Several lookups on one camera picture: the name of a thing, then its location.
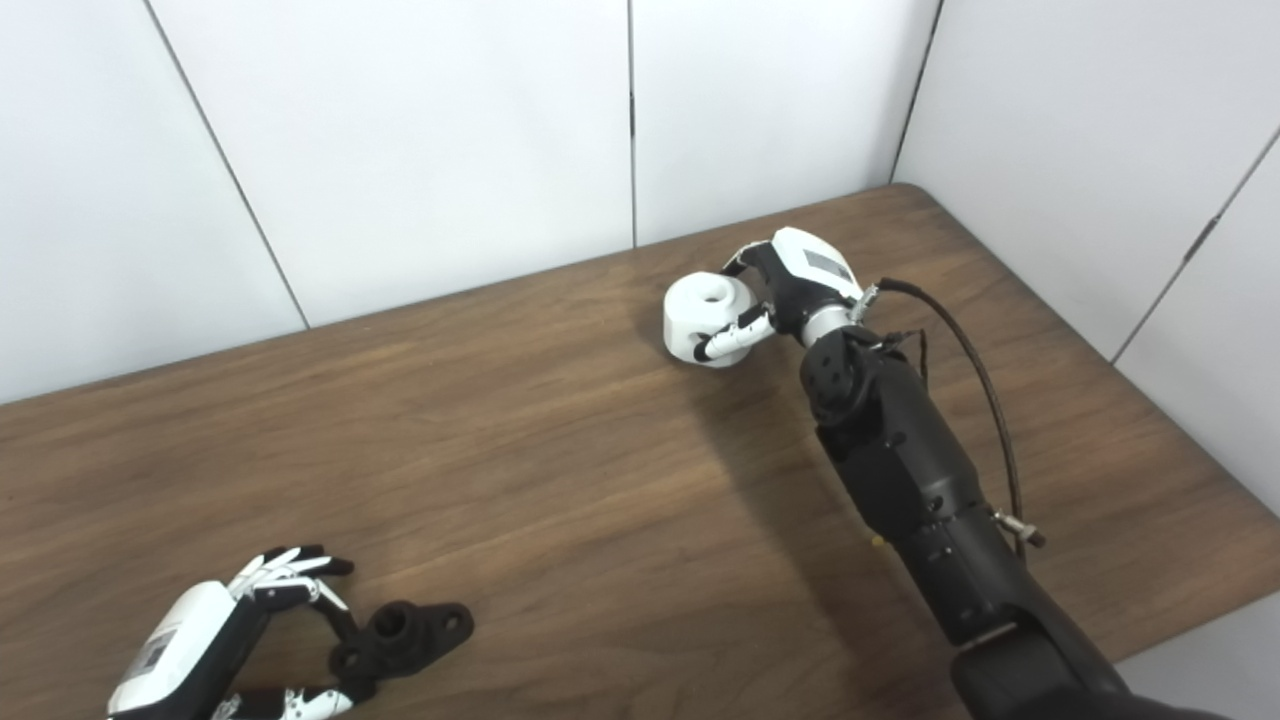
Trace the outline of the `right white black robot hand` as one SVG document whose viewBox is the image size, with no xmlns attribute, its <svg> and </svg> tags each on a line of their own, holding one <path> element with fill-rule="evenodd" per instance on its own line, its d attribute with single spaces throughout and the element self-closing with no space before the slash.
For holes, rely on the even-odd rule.
<svg viewBox="0 0 1280 720">
<path fill-rule="evenodd" d="M 709 334 L 700 333 L 692 361 L 712 366 L 777 334 L 804 347 L 845 327 L 859 325 L 869 296 L 844 255 L 824 240 L 792 227 L 771 240 L 742 246 L 719 275 L 736 278 L 755 270 L 765 297 L 751 301 Z"/>
</svg>

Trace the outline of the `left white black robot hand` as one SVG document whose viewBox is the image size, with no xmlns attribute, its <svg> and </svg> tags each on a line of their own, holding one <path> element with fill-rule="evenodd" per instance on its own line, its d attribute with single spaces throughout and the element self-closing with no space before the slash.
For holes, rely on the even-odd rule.
<svg viewBox="0 0 1280 720">
<path fill-rule="evenodd" d="M 340 641 L 358 626 L 324 582 L 355 565 L 320 544 L 275 547 L 227 583 L 200 582 L 169 609 L 108 702 L 109 719 L 333 719 L 375 697 L 375 680 L 233 691 L 274 615 L 310 606 Z"/>
</svg>

